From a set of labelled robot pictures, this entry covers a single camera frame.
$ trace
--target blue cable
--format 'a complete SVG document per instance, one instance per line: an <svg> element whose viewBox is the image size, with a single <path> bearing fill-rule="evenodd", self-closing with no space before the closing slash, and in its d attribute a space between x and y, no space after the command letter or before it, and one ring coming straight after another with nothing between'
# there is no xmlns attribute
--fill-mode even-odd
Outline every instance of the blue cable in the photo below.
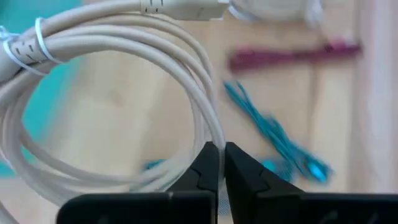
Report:
<svg viewBox="0 0 398 224"><path fill-rule="evenodd" d="M324 162L306 152L304 148L292 142L274 117L263 117L253 106L242 84L236 82L236 86L242 96L231 83L224 82L226 92L232 101L252 118L262 136L269 140L277 152L287 161L285 166L287 172L290 172L290 176L295 167L306 179L325 183L331 174L331 169Z"/></svg>

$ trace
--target wooden surface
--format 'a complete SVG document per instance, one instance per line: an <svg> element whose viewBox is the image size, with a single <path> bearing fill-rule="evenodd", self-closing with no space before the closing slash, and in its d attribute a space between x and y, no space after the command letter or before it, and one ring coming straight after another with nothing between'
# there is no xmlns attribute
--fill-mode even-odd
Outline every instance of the wooden surface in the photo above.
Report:
<svg viewBox="0 0 398 224"><path fill-rule="evenodd" d="M229 15L224 21L180 25L204 45L213 63L227 140L254 157L276 153L224 92L222 80L232 78L226 69L229 50L242 45L296 49L325 38L362 38L365 56L359 63L303 63L239 80L260 111L273 114L294 141L335 171L328 185L306 180L296 185L322 192L397 192L398 79L393 71L398 67L392 62L398 45L392 39L398 35L392 21L398 17L392 9L398 10L394 0L326 1L321 32L300 24L250 24ZM176 81L142 59L104 52L84 59L47 145L74 166L131 175L144 160L166 159L178 149L190 149L192 141L188 98ZM22 213L22 219L53 220L57 208L43 200L40 204L42 209Z"/></svg>

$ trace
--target teal surface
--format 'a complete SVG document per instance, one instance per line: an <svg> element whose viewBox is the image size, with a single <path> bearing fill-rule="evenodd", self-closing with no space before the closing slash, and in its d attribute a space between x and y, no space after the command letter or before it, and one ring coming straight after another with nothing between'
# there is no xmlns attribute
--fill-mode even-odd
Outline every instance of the teal surface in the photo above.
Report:
<svg viewBox="0 0 398 224"><path fill-rule="evenodd" d="M20 33L34 25L36 17L48 18L54 14L80 5L80 0L0 0L0 25L10 32ZM54 69L38 86L24 113L23 122L32 137L39 141L62 102L73 71L78 65L74 60L68 65ZM24 154L32 161L33 156ZM0 162L0 178L12 177L14 173L5 163Z"/></svg>

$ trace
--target red object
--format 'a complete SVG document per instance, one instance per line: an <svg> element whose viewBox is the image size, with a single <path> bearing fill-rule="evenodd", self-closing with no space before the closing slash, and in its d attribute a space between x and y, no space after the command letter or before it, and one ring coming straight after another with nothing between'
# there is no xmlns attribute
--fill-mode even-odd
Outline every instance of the red object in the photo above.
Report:
<svg viewBox="0 0 398 224"><path fill-rule="evenodd" d="M332 58L347 58L353 57L361 51L361 45L346 44L342 41L327 44L315 50L299 50L296 52L259 49L236 50L229 58L229 69L232 72L240 72L297 61L316 62Z"/></svg>

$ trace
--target cable connector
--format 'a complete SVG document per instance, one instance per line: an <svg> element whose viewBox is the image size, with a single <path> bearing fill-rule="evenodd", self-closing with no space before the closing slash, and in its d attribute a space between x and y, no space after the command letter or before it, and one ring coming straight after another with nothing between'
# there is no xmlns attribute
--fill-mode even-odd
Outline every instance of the cable connector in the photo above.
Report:
<svg viewBox="0 0 398 224"><path fill-rule="evenodd" d="M219 19L228 0L141 0L143 14L164 14L176 20L208 21Z"/></svg>

